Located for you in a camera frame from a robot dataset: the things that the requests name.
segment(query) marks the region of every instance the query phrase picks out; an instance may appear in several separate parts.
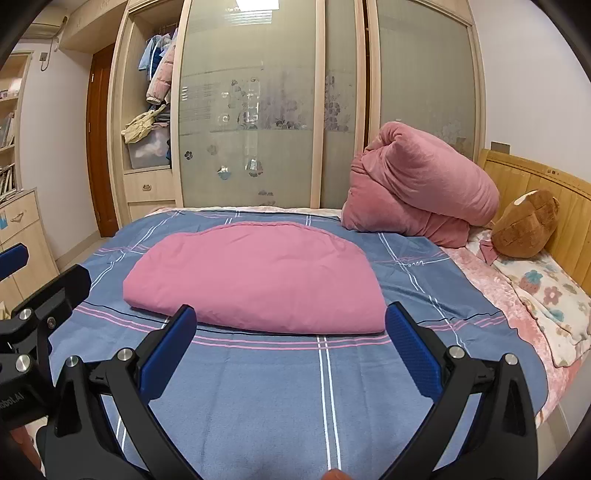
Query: pink quilt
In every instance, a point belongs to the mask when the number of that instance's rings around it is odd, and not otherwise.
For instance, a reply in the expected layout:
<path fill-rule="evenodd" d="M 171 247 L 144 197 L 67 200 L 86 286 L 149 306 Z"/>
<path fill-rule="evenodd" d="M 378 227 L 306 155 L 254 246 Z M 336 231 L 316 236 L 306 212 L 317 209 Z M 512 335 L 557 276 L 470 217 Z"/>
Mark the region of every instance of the pink quilt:
<path fill-rule="evenodd" d="M 384 330 L 386 304 L 363 251 L 292 222 L 241 222 L 174 233 L 123 282 L 132 307 L 173 315 L 183 304 L 204 323 L 277 333 Z"/>
<path fill-rule="evenodd" d="M 507 278 L 493 267 L 486 265 L 467 248 L 443 250 L 460 267 L 470 283 L 505 314 L 509 326 L 517 329 L 520 338 L 530 343 L 542 360 L 548 377 L 548 399 L 536 417 L 537 424 L 541 424 L 564 395 L 581 366 L 581 360 L 577 360 L 570 367 L 555 367 L 546 337 L 521 303 Z"/>
<path fill-rule="evenodd" d="M 389 122 L 353 160 L 342 224 L 463 247 L 469 226 L 486 225 L 498 206 L 499 192 L 478 165 L 433 135 Z"/>

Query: pink comforter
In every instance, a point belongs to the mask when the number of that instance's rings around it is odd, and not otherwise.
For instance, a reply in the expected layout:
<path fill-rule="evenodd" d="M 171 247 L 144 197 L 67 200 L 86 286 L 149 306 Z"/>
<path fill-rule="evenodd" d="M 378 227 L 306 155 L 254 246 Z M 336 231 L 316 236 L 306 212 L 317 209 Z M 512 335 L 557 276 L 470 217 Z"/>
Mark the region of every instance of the pink comforter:
<path fill-rule="evenodd" d="M 433 135 L 389 122 L 353 160 L 342 224 L 463 247 L 469 226 L 486 225 L 498 206 L 499 192 L 478 165 Z"/>

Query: wardrobe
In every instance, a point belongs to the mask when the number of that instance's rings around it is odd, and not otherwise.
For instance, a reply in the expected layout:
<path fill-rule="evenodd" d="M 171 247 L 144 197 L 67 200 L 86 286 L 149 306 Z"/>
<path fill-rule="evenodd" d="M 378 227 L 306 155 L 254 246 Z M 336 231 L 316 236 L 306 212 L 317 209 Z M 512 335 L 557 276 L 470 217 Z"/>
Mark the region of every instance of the wardrobe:
<path fill-rule="evenodd" d="M 138 63 L 178 27 L 170 166 L 131 168 Z M 130 0 L 108 100 L 109 168 L 126 225 L 160 206 L 341 208 L 349 166 L 387 121 L 476 158 L 484 84 L 467 0 Z"/>

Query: frosted glass door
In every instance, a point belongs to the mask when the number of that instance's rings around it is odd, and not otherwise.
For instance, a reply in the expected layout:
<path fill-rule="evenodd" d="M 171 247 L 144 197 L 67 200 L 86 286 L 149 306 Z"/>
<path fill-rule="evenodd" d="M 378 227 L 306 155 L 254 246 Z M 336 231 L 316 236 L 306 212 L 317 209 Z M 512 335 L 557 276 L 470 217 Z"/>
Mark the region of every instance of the frosted glass door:
<path fill-rule="evenodd" d="M 355 153 L 356 61 L 355 2 L 326 0 L 322 208 L 342 208 L 347 199 Z"/>
<path fill-rule="evenodd" d="M 465 25 L 411 0 L 377 0 L 380 124 L 402 121 L 472 158 L 476 93 Z"/>
<path fill-rule="evenodd" d="M 181 66 L 185 206 L 310 206 L 312 0 L 193 1 Z"/>

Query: wall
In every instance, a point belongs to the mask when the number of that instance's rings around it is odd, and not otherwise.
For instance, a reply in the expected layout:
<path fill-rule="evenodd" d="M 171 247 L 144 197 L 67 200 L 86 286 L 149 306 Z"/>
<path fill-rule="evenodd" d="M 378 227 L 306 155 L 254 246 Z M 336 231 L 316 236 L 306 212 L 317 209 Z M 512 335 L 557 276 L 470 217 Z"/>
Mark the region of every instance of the wall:
<path fill-rule="evenodd" d="M 47 240 L 55 258 L 97 231 L 86 167 L 86 92 L 92 56 L 52 51 L 41 72 L 39 55 L 49 41 L 29 40 L 33 50 L 22 100 L 22 186 L 36 187 Z"/>
<path fill-rule="evenodd" d="M 591 83 L 530 0 L 470 0 L 486 83 L 486 146 L 591 181 Z"/>

